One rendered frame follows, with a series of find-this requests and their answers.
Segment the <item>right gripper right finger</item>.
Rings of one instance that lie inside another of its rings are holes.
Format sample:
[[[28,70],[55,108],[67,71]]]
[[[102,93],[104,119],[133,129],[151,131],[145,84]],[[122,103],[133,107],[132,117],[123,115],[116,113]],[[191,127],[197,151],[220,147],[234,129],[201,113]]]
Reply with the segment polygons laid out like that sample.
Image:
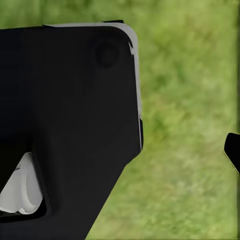
[[[224,151],[240,173],[240,135],[228,133]]]

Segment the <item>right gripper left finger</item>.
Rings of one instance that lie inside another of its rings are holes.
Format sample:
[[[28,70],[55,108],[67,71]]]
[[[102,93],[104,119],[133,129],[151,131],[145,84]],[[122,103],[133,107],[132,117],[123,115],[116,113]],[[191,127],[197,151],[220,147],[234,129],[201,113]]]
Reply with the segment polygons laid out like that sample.
[[[26,144],[22,133],[0,138],[0,192],[25,153]]]

